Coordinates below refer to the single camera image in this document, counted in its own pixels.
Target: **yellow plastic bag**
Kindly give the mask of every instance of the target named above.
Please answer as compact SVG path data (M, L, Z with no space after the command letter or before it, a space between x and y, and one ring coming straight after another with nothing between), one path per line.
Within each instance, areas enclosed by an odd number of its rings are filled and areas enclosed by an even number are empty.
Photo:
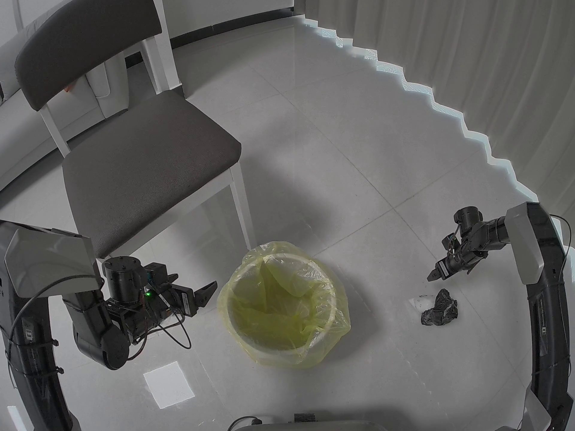
M249 251L222 288L217 308L227 330L260 364L312 367L351 328L340 281L288 242Z

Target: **black plastic bag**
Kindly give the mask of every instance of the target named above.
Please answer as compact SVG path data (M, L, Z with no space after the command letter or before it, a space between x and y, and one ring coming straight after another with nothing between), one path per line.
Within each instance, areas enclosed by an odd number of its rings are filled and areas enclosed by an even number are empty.
M421 323L424 326L443 326L457 318L457 300L449 295L447 289L442 289L435 298L435 306L421 313Z

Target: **white square on floor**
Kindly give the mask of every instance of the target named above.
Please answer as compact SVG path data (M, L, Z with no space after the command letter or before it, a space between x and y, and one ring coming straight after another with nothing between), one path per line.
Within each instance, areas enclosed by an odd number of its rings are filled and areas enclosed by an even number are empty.
M177 361L146 372L144 378L160 409L195 396Z

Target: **chair frame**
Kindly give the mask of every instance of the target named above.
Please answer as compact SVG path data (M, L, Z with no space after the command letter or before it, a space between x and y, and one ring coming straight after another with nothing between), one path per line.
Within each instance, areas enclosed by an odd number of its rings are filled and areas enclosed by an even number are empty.
M144 64L146 65L146 70L148 71L148 75L152 85L154 86L156 94L167 91L169 89L168 80L162 65L162 59L160 58L160 53L158 51L158 45L156 43L155 37L150 37L149 39L142 40L140 42L140 50L142 53L142 58L144 59ZM40 109L40 114L62 156L66 157L66 155L70 153L68 143L66 140L64 140L58 127L56 126L54 118L52 117L47 104ZM237 162L230 169L227 169L219 176L210 180L210 182L206 183L199 190L196 190L190 196L183 199L168 211L163 213L160 217L152 221L150 224L140 230L140 232L135 234L128 241L123 243L123 245L108 255L108 257L105 257L105 259L120 255L132 254L134 251L138 250L140 247L146 244L149 240L154 238L157 234L161 233L170 225L175 224L179 219L191 212L197 206L201 205L204 201L208 200L213 195L217 194L219 191L225 189L228 186L232 190L234 204L236 205L237 216L240 220L241 231L244 235L246 246L248 249L256 247L254 226L252 224L251 214L249 213L246 188L244 187L244 181L241 175L240 163Z

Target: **chair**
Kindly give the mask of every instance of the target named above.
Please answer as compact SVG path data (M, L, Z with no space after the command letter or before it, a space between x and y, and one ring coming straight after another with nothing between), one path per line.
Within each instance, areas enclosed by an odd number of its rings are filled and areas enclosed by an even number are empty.
M129 255L229 185L251 249L256 243L239 163L241 144L168 90L154 39L160 32L153 0L73 0L18 55L22 91L64 156L64 183L78 233L91 238L99 259ZM136 43L158 94L70 151L47 101Z

